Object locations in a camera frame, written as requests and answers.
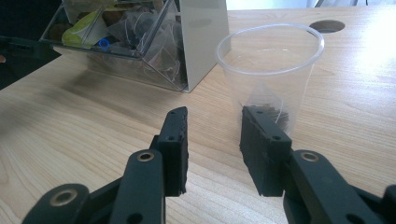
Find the plastic bin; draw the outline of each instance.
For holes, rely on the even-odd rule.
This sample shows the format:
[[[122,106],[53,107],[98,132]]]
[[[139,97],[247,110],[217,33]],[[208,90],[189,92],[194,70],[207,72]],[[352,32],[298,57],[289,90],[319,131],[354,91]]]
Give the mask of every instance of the plastic bin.
[[[93,71],[191,91],[227,34],[225,0],[64,0],[40,41]]]

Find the wood grain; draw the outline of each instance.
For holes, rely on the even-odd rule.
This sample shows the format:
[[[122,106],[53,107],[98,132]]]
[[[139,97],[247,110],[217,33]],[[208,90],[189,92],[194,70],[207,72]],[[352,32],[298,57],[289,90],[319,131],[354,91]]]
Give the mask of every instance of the wood grain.
[[[293,134],[350,183],[376,195],[395,184],[396,7],[229,11],[231,31],[272,22],[346,24],[326,34]],[[64,56],[0,91],[0,223],[21,223],[64,183],[90,190],[120,177],[167,111],[189,109],[187,193],[167,200],[168,223],[287,223],[280,198],[260,197],[217,65],[192,93],[94,73]]]

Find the plastic cup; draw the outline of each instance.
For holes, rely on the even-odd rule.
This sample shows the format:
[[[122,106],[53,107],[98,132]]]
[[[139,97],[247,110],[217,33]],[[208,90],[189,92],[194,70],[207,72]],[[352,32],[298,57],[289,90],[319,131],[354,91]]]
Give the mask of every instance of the plastic cup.
[[[279,23],[226,36],[217,47],[233,105],[259,106],[291,136],[312,67],[324,49],[323,36],[301,24]]]

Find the black object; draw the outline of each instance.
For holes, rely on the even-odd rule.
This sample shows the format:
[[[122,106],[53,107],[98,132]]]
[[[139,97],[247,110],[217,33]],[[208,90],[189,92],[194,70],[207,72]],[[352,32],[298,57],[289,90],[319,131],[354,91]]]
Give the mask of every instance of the black object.
[[[289,223],[396,223],[396,185],[382,199],[350,186],[319,153],[293,151],[259,107],[243,108],[240,148],[260,195],[285,191]]]
[[[0,36],[0,90],[60,56],[49,45],[34,40]]]
[[[132,154],[123,177],[89,193],[80,184],[47,192],[23,224],[165,223],[165,197],[186,192],[188,169],[187,108],[166,116],[149,149]]]
[[[62,0],[1,0],[0,36],[38,41]]]

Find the screw hole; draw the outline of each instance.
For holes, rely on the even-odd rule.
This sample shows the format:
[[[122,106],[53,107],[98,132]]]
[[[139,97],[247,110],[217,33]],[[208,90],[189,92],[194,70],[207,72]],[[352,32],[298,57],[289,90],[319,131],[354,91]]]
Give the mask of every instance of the screw hole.
[[[319,161],[319,157],[311,152],[303,152],[301,157],[306,161]]]
[[[360,217],[358,217],[356,215],[348,214],[348,215],[346,215],[346,218],[347,218],[347,220],[350,223],[353,223],[353,224],[364,224],[364,221]]]
[[[64,189],[52,196],[49,204],[54,207],[59,207],[71,203],[78,193],[75,189]]]
[[[153,158],[154,154],[151,152],[144,152],[137,157],[139,161],[151,161]]]
[[[127,222],[128,224],[139,224],[143,221],[143,216],[140,213],[134,213],[128,216]]]

